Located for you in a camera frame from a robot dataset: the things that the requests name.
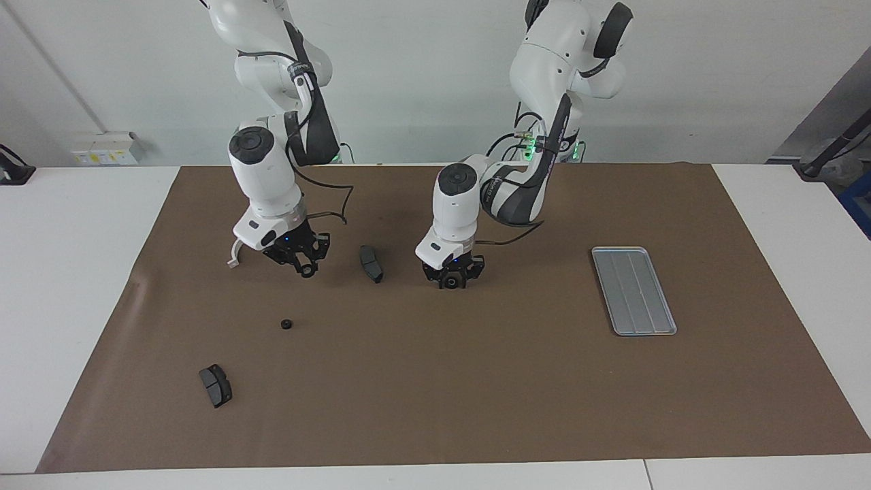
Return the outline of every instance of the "white robotic arm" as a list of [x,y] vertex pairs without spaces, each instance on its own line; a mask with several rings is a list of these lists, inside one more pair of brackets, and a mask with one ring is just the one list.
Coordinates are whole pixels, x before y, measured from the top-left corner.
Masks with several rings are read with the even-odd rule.
[[[538,118],[536,151],[523,171],[482,155],[442,170],[435,184],[433,226],[416,249],[429,280],[455,289],[480,275],[483,257],[471,255],[479,202],[502,224],[536,226],[554,163],[574,153],[583,115],[580,95],[610,99],[623,86],[625,68],[614,57],[631,20],[622,3],[604,15],[587,1],[530,0],[529,30],[511,64],[510,80]],[[463,174],[469,178],[457,192],[452,184]],[[474,187],[468,183],[472,174]]]
[[221,39],[239,52],[239,82],[280,112],[242,123],[230,141],[233,173],[250,206],[233,229],[238,240],[229,265],[239,264],[244,244],[311,277],[327,255],[329,234],[312,231],[294,167],[329,163],[339,154],[321,95],[333,66],[296,29],[287,0],[200,1]]

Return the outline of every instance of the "blue object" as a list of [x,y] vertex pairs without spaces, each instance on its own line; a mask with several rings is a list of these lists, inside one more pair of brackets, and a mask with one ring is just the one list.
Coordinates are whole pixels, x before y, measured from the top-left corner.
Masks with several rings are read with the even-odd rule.
[[871,172],[841,193],[838,201],[850,213],[865,235],[871,238]]

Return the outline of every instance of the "rectangular tray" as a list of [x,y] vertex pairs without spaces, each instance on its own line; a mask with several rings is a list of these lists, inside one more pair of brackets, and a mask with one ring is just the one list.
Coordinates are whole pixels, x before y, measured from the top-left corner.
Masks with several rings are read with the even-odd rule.
[[593,261],[618,335],[674,335],[678,327],[650,255],[641,247],[596,247]]

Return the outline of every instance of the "white table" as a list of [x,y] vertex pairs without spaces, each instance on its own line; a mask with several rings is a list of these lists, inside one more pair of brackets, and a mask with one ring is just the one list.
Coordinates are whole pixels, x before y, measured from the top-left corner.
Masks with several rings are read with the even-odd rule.
[[[716,170],[871,431],[871,242],[789,167]],[[0,187],[0,473],[36,468],[177,172],[41,169]],[[853,490],[871,488],[871,455],[0,476],[0,488],[93,487]]]

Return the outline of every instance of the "brown mat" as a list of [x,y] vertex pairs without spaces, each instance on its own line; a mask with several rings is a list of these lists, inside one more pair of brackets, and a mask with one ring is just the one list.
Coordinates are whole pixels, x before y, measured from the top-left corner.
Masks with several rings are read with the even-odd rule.
[[[558,167],[547,223],[480,247],[465,291],[414,255],[437,171],[309,170],[357,191],[349,226],[314,222],[334,243],[303,280],[250,250],[228,269],[246,200],[227,167],[182,169],[38,471],[871,452],[710,167]],[[677,336],[611,332],[598,245],[647,247]],[[197,374],[214,363],[218,410]]]

